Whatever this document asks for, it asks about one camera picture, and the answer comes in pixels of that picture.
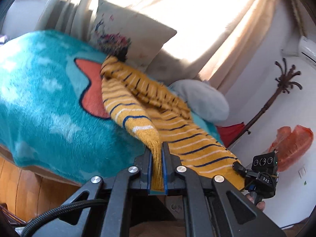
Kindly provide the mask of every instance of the wall outlet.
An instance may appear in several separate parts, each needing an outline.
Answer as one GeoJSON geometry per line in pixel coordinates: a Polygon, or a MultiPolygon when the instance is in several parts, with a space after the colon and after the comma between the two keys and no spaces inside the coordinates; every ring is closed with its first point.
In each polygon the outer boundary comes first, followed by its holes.
{"type": "Polygon", "coordinates": [[[300,174],[300,178],[303,178],[304,175],[306,175],[306,168],[303,166],[298,173],[300,174]]]}

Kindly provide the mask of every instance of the white pillow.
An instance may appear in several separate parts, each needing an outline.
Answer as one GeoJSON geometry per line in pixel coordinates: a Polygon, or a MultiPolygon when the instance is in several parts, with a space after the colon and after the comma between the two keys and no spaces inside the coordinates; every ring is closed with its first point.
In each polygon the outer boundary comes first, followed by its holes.
{"type": "Polygon", "coordinates": [[[169,86],[201,118],[218,123],[229,116],[229,105],[224,95],[209,83],[198,80],[178,80],[169,86]]]}
{"type": "Polygon", "coordinates": [[[145,71],[164,43],[176,33],[145,15],[99,0],[89,44],[145,71]]]}

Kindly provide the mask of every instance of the braided black cable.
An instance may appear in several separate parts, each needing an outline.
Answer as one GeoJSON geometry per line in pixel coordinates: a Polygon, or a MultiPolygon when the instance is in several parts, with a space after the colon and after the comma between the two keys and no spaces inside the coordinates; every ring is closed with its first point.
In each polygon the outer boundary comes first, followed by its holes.
{"type": "Polygon", "coordinates": [[[37,218],[31,220],[26,227],[23,229],[21,237],[31,237],[40,227],[47,224],[48,222],[58,218],[62,214],[66,214],[75,210],[81,210],[85,208],[90,208],[94,206],[105,206],[108,201],[102,199],[95,200],[83,200],[77,201],[70,204],[61,205],[58,208],[51,209],[37,218]]]}

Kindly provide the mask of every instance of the red cloth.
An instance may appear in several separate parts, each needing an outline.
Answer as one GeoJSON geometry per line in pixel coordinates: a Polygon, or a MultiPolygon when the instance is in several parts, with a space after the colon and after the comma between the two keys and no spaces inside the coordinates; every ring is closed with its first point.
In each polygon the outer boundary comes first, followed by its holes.
{"type": "Polygon", "coordinates": [[[94,61],[76,59],[75,63],[79,69],[89,78],[90,84],[86,87],[80,97],[81,107],[89,114],[103,119],[111,118],[105,111],[101,94],[100,71],[102,65],[94,61]]]}
{"type": "Polygon", "coordinates": [[[269,152],[276,150],[278,171],[285,171],[296,163],[310,148],[314,133],[310,128],[297,125],[293,132],[289,126],[283,126],[277,131],[275,141],[269,152]]]}
{"type": "Polygon", "coordinates": [[[217,126],[217,131],[219,132],[225,147],[228,147],[231,141],[244,129],[244,127],[244,122],[232,126],[217,126]]]}

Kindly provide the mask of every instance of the sunlight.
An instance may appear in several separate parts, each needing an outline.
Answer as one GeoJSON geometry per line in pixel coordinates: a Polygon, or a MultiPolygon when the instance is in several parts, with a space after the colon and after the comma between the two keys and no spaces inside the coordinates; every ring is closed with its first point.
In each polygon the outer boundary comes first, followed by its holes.
{"type": "Polygon", "coordinates": [[[254,11],[258,10],[258,1],[255,0],[247,13],[244,15],[242,20],[238,23],[236,28],[225,40],[222,46],[215,52],[213,57],[206,63],[204,68],[199,72],[201,80],[209,80],[220,66],[227,60],[231,52],[235,49],[236,45],[239,44],[239,39],[244,33],[250,18],[253,16],[254,11]]]}
{"type": "Polygon", "coordinates": [[[19,98],[19,95],[14,86],[1,86],[0,99],[12,104],[19,98]]]}
{"type": "Polygon", "coordinates": [[[16,67],[16,62],[13,61],[6,61],[5,63],[1,64],[2,68],[6,69],[8,72],[11,72],[16,67]]]}
{"type": "MultiPolygon", "coordinates": [[[[129,7],[177,31],[163,49],[192,63],[223,35],[230,33],[252,0],[107,0],[129,7]]],[[[89,9],[97,7],[92,0],[89,9]]]]}

